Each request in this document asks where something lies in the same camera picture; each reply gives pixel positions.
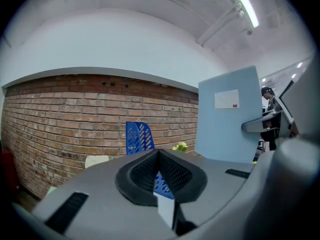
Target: fluorescent light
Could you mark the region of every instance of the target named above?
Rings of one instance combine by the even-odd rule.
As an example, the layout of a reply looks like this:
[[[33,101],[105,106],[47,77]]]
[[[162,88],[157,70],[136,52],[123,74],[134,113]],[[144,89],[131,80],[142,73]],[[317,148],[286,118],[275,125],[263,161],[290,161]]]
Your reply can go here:
[[[255,10],[252,7],[250,1],[249,0],[240,0],[240,1],[243,4],[246,12],[248,13],[253,27],[254,28],[258,27],[259,26],[259,21],[258,21],[257,15],[256,15]]]

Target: light blue partition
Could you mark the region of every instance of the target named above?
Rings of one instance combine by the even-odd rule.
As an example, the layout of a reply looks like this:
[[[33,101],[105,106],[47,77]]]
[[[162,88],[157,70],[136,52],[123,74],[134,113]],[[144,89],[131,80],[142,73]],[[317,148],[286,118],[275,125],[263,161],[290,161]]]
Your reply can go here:
[[[218,102],[217,93],[234,90],[238,91],[238,105],[215,108],[215,94]],[[209,159],[251,164],[260,134],[245,133],[241,125],[261,116],[261,89],[255,66],[200,82],[195,151]]]

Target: red object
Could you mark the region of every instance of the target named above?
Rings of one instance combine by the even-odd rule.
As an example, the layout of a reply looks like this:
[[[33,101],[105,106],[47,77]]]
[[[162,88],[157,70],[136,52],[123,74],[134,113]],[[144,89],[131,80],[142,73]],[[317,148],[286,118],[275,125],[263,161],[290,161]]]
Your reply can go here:
[[[19,180],[14,163],[14,156],[7,149],[3,149],[2,151],[1,166],[3,168],[4,179],[8,190],[10,193],[14,193],[19,188]]]

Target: blue chair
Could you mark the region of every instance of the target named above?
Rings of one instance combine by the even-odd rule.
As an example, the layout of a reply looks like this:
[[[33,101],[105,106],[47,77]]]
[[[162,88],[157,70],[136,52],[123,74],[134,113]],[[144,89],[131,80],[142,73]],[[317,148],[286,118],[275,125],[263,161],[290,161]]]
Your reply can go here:
[[[125,123],[125,147],[126,155],[131,156],[135,153],[153,150],[154,140],[150,127],[145,122],[126,122]],[[155,178],[154,192],[169,199],[174,199],[173,194],[158,172]]]

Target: brick wall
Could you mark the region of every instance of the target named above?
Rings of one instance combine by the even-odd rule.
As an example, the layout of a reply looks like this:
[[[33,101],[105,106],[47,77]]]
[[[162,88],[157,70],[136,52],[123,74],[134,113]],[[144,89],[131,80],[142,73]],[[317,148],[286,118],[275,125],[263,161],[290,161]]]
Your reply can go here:
[[[1,139],[21,183],[42,198],[85,167],[88,155],[126,153],[126,121],[148,123],[157,148],[184,141],[193,154],[198,94],[103,75],[46,77],[9,87]]]

